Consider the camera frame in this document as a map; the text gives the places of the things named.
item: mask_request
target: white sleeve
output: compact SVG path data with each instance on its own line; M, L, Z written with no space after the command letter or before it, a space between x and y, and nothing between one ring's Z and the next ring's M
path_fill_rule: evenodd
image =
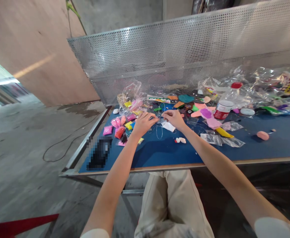
M109 235L104 229L93 229L84 233L81 238L109 238Z
M254 228L258 238L290 238L290 224L276 218L260 218Z

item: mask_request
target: perforated metal panel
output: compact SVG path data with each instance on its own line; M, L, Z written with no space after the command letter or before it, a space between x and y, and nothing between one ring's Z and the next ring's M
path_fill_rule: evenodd
M290 67L290 0L265 1L68 40L102 102L133 80L144 92L221 78L246 64Z

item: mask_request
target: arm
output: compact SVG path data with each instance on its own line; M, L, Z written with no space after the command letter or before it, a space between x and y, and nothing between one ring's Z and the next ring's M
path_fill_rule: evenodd
M166 111L162 116L185 135L206 167L231 194L253 229L255 221L262 217L277 218L290 224L229 158L201 139L185 124L178 110Z
M111 237L116 206L128 179L138 141L159 120L150 120L151 117L155 114L144 112L137 119L133 132L104 181L82 234L101 228Z

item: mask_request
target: finger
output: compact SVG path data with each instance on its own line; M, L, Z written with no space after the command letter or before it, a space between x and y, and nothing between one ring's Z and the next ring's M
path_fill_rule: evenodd
M146 115L148 114L148 112L143 112L140 116L140 118L144 118Z
M154 118L150 120L150 126L153 126L155 123L159 121L159 118Z
M167 111L165 111L163 114L167 114L167 115L169 115L169 116L173 116L174 115L174 111L175 110L167 110Z
M151 117L155 118L156 115L153 114L153 113L148 113L148 114L145 116L145 119L149 120L149 118L151 118Z
M165 119L167 119L167 120L170 120L170 118L171 118L172 116L170 116L170 115L168 115L168 114L166 113L166 114L162 114L162 117L165 118Z

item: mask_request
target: blue tabletop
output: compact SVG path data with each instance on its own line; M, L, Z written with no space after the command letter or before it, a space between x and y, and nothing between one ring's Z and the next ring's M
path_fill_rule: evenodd
M117 115L111 114L106 126L110 125L111 120L115 117ZM232 161L290 157L290 115L259 115L252 119L230 113L226 121L230 120L236 121L244 127L234 132L229 131L229 133L245 142L245 145L241 148L233 148L226 144L214 146ZM202 121L193 128L198 134L205 133L204 129L209 128ZM271 133L270 139L267 141L256 136L258 131L269 133L271 129L275 129L276 132ZM97 171L109 171L123 149L122 146L117 145L118 139L114 137L114 128L113 133L108 136L113 138L112 146L105 165ZM143 143L137 147L132 168L202 163L200 156L196 154L190 143L175 143L177 137L184 137L184 135L177 130L172 133L166 129L161 130L161 127L154 125L153 130L143 136ZM91 153L87 156L79 173L93 172L93 170L87 171L87 163L91 161L92 152L93 149L91 149Z

